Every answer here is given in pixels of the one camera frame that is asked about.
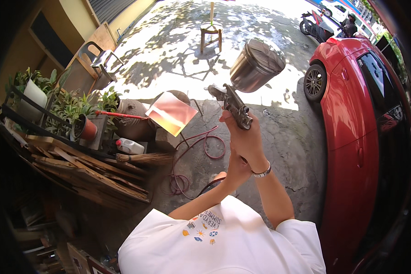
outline bracelet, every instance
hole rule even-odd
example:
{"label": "bracelet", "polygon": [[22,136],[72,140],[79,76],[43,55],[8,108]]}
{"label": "bracelet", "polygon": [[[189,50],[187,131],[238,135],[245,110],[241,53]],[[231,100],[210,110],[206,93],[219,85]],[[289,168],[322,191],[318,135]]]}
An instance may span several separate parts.
{"label": "bracelet", "polygon": [[267,161],[267,162],[268,162],[268,169],[265,172],[254,173],[253,171],[251,171],[251,173],[253,174],[254,177],[256,177],[256,178],[265,177],[271,172],[271,163],[269,161]]}

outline grey chair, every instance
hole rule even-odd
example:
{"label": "grey chair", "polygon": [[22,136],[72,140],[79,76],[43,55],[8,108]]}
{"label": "grey chair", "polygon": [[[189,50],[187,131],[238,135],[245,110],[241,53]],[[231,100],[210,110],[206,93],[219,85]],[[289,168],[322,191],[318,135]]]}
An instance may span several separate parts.
{"label": "grey chair", "polygon": [[[90,45],[95,46],[98,50],[99,50],[99,55],[96,56],[94,55],[93,52],[88,50],[88,47]],[[113,55],[117,60],[119,60],[119,62],[122,64],[117,70],[119,70],[123,65],[125,65],[114,53],[112,50],[103,50],[101,49],[101,47],[99,47],[95,42],[90,41],[88,43],[86,43],[81,50],[79,51],[79,58],[82,59],[82,55],[83,54],[87,54],[88,58],[90,59],[90,61],[92,62],[90,64],[90,66],[95,70],[95,72],[100,76],[100,74],[98,73],[96,68],[99,68],[101,70],[101,72],[111,81],[114,81],[114,79],[111,77],[111,75],[106,71],[105,68],[105,63],[106,61],[110,58],[111,55]]]}

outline hand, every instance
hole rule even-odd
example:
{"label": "hand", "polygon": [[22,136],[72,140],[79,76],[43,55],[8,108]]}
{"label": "hand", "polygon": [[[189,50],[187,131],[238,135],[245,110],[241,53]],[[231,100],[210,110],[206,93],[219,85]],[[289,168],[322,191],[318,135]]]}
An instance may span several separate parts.
{"label": "hand", "polygon": [[242,160],[241,156],[234,150],[230,142],[230,163],[228,164],[227,176],[221,184],[228,186],[231,191],[236,190],[241,184],[251,177],[251,167]]}
{"label": "hand", "polygon": [[230,141],[236,153],[247,160],[254,173],[262,173],[268,169],[269,164],[263,154],[259,120],[251,112],[248,112],[248,115],[253,118],[249,130],[240,129],[229,111],[222,112],[219,122],[225,122],[227,125]]}

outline red car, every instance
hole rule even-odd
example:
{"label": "red car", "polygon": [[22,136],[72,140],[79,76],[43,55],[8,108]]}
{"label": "red car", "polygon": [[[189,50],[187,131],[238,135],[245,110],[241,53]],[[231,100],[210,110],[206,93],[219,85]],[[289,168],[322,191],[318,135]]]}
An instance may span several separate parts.
{"label": "red car", "polygon": [[367,39],[329,38],[310,59],[307,99],[321,103],[327,186],[319,237],[328,273],[355,273],[384,248],[407,196],[411,109]]}

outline broom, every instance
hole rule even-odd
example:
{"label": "broom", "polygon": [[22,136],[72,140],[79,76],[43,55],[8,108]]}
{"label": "broom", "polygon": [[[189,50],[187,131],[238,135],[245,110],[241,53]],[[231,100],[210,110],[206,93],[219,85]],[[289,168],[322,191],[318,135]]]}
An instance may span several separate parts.
{"label": "broom", "polygon": [[126,155],[116,153],[116,160],[119,162],[136,162],[136,163],[149,163],[154,165],[164,165],[171,163],[174,157],[170,154],[164,153],[147,153],[139,155]]}

